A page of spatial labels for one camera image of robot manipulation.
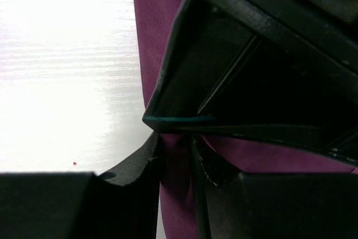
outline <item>white surface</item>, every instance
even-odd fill
[[[0,0],[0,172],[101,173],[143,112],[133,0]]]

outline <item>maroon cloth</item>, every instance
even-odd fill
[[[156,85],[171,25],[181,0],[134,0],[145,105]],[[354,172],[352,167],[280,146],[206,137],[226,160],[247,172]],[[186,136],[164,135],[167,163],[161,182],[163,224],[168,239],[196,238]]]

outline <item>teal edge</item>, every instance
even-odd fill
[[[153,116],[145,116],[144,120],[154,120],[154,121],[169,121],[169,122],[179,122],[179,123],[187,123],[193,121],[208,121],[214,120],[215,117],[212,116],[198,116],[198,117],[191,117],[191,118],[163,118],[163,117],[153,117]]]

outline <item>white wooden table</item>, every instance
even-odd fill
[[[99,174],[143,112],[133,0],[0,0],[0,172]]]

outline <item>purple fabric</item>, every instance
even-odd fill
[[[142,70],[143,95],[148,104],[181,0],[134,0]],[[164,135],[166,175],[161,182],[163,224],[168,239],[196,238],[189,169],[189,141]],[[206,137],[226,160],[247,172],[355,172],[352,167],[279,146],[232,138]]]

